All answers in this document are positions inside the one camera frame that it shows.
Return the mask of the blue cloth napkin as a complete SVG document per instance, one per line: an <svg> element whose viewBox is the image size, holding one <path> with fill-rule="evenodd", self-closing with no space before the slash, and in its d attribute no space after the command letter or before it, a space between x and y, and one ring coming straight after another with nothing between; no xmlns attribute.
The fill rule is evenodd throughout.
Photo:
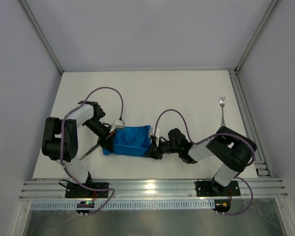
<svg viewBox="0 0 295 236"><path fill-rule="evenodd" d="M110 152L103 148L103 154L143 157L149 151L151 143L151 138L149 137L150 128L150 125L127 126L124 129L118 130L113 138L114 151Z"/></svg>

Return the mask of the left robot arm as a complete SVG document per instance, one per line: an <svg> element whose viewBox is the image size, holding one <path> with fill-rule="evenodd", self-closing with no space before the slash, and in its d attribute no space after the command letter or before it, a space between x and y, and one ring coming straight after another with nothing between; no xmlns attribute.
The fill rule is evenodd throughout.
<svg viewBox="0 0 295 236"><path fill-rule="evenodd" d="M86 126L98 137L97 146L113 152L115 132L100 122L104 116L105 112L97 102L80 102L63 119L49 117L45 121L43 155L60 164L70 183L91 191L95 190L91 175L77 157L78 128Z"/></svg>

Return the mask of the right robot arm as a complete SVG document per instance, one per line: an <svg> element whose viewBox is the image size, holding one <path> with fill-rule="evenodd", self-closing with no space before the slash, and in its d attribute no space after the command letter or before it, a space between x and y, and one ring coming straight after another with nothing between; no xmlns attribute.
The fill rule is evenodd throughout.
<svg viewBox="0 0 295 236"><path fill-rule="evenodd" d="M156 160L163 154L178 154L186 164L196 164L215 156L222 165L210 181L197 184L198 196L229 196L234 194L233 179L254 162L257 145L239 133L222 126L217 132L197 144L188 141L177 128L168 133L168 140L151 136L151 144L143 157Z"/></svg>

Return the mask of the silver table knife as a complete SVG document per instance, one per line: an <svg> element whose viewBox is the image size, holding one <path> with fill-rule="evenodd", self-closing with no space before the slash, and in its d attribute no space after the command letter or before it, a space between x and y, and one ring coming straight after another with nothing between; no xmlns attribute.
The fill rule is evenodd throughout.
<svg viewBox="0 0 295 236"><path fill-rule="evenodd" d="M84 158L86 158L88 155L90 155L93 151L95 151L100 145L96 144L93 147L91 147L85 154L83 154L79 159L83 160Z"/></svg>

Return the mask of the left controller board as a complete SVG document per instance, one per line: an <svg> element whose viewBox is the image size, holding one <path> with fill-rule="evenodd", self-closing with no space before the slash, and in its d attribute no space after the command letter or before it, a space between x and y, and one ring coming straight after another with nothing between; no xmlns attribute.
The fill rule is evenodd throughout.
<svg viewBox="0 0 295 236"><path fill-rule="evenodd" d="M81 201L76 205L76 212L79 215L89 214L94 210L94 201Z"/></svg>

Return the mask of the silver fork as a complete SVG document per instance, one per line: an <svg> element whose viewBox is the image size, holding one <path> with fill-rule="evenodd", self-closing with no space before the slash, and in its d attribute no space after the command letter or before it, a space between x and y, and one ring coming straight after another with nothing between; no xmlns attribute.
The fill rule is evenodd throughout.
<svg viewBox="0 0 295 236"><path fill-rule="evenodd" d="M221 96L219 101L219 105L221 107L221 126L226 126L225 116L224 116L225 99L226 99L225 96Z"/></svg>

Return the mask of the right controller board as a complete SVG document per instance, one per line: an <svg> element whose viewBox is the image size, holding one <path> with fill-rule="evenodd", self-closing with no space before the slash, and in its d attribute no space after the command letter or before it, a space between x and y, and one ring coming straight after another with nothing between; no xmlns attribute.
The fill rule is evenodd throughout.
<svg viewBox="0 0 295 236"><path fill-rule="evenodd" d="M213 211L220 214L226 214L231 208L231 201L229 200L215 200Z"/></svg>

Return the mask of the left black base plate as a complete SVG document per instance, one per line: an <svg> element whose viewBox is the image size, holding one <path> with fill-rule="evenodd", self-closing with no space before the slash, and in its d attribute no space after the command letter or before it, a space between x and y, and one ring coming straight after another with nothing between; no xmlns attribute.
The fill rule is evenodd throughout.
<svg viewBox="0 0 295 236"><path fill-rule="evenodd" d="M69 182L66 186L65 198L67 199L77 199L77 198L108 198L108 182L92 182L90 188L96 189L96 191L91 191L81 187L76 183Z"/></svg>

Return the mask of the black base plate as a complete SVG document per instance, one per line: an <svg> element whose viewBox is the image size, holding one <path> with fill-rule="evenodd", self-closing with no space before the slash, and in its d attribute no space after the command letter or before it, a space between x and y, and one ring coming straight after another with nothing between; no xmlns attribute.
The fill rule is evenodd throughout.
<svg viewBox="0 0 295 236"><path fill-rule="evenodd" d="M81 187L76 183L69 182L66 186L65 198L67 199L77 199L77 198L108 198L108 182L92 182L90 188L96 189L96 191L91 191Z"/></svg>
<svg viewBox="0 0 295 236"><path fill-rule="evenodd" d="M227 186L222 186L213 179L198 179L195 182L195 190L197 197L237 197L241 195L239 184L235 180L232 180Z"/></svg>

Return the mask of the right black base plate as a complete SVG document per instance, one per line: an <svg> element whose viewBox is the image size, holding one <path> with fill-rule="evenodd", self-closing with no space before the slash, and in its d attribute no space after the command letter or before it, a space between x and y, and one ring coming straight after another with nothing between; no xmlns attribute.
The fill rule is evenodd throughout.
<svg viewBox="0 0 295 236"><path fill-rule="evenodd" d="M195 190L197 197L237 197L241 195L239 184L235 180L232 180L227 186L222 186L213 179L198 179L195 182Z"/></svg>

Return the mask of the aluminium front rail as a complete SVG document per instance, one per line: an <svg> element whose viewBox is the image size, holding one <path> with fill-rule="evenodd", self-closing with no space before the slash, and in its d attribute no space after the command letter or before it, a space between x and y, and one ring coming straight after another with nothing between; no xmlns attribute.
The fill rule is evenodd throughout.
<svg viewBox="0 0 295 236"><path fill-rule="evenodd" d="M196 199L194 179L100 179L107 182L115 190L114 200L171 200ZM284 183L279 178L249 178L238 181L241 198L249 198L251 187L254 198L284 198L288 196ZM19 200L62 200L65 188L57 179L39 179L26 181L21 190Z"/></svg>

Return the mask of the aluminium rail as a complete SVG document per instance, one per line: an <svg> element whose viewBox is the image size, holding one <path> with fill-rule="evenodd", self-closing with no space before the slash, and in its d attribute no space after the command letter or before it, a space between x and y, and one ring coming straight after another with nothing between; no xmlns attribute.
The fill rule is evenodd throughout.
<svg viewBox="0 0 295 236"><path fill-rule="evenodd" d="M100 179L107 182L115 190L114 200L171 200L196 199L194 179ZM249 178L238 181L241 198L249 198L251 187L254 198L284 198L288 196L284 183L279 178ZM39 179L26 181L21 190L19 200L62 200L65 188L57 179Z"/></svg>
<svg viewBox="0 0 295 236"><path fill-rule="evenodd" d="M248 100L245 96L243 86L239 80L239 75L233 70L229 70L229 76L231 80L231 84L234 90L234 94L236 97L237 105L239 108L239 112L241 115L241 119L243 122L244 130L246 136L255 142L257 145L256 151L256 160L255 160L255 168L257 171L258 177L268 177L272 178L272 174L270 172L270 168L267 163L267 156L262 145L261 139L257 132L257 127L255 125L252 112L250 110Z"/></svg>

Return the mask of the right side aluminium rail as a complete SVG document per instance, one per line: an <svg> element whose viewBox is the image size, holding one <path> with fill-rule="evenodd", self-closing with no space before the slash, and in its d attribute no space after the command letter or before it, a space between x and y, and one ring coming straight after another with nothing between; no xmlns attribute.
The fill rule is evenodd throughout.
<svg viewBox="0 0 295 236"><path fill-rule="evenodd" d="M231 84L234 90L234 94L236 97L237 105L239 108L239 112L241 115L241 119L243 122L244 130L246 136L255 142L257 145L256 151L256 160L255 160L255 168L257 171L258 177L268 177L272 178L272 174L270 172L270 168L267 163L267 156L262 145L261 139L257 132L257 127L255 125L252 112L250 110L248 100L245 96L243 86L239 80L239 75L233 70L229 70L229 76L231 80Z"/></svg>

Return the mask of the aluminium frame post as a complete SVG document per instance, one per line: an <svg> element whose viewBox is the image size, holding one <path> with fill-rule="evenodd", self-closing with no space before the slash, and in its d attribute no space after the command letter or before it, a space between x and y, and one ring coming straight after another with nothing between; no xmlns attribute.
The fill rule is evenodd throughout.
<svg viewBox="0 0 295 236"><path fill-rule="evenodd" d="M31 10L30 5L26 0L18 0L18 3L20 7L22 8L24 14L26 15L27 19L29 20L31 26L33 27L39 41L42 43L46 53L50 57L51 61L53 62L54 66L56 67L57 71L60 75L63 75L64 70L54 53L54 50L52 49L47 37L45 36L38 20L36 19L36 16L34 15L33 11Z"/></svg>
<svg viewBox="0 0 295 236"><path fill-rule="evenodd" d="M239 71L244 66L245 62L247 61L248 57L250 56L252 50L257 45L259 39L261 38L263 32L265 31L266 27L268 26L271 18L273 17L274 13L276 12L278 6L280 5L281 0L271 0L268 7L266 8L264 14L262 15L256 29L254 30L245 50L240 57L237 66L235 67L235 72L239 73Z"/></svg>

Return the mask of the right aluminium frame post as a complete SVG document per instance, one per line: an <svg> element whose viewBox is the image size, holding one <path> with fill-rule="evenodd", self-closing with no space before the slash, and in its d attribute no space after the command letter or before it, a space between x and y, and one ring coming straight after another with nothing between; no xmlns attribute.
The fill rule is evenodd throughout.
<svg viewBox="0 0 295 236"><path fill-rule="evenodd" d="M259 39L261 38L263 32L265 31L266 27L268 26L271 18L273 17L274 13L276 12L278 6L280 5L281 0L271 0L268 7L266 8L264 14L262 15L256 29L254 30L245 50L240 57L237 66L235 67L235 72L239 73L239 71L244 66L245 62L247 61L248 57L250 56L252 50L257 45Z"/></svg>

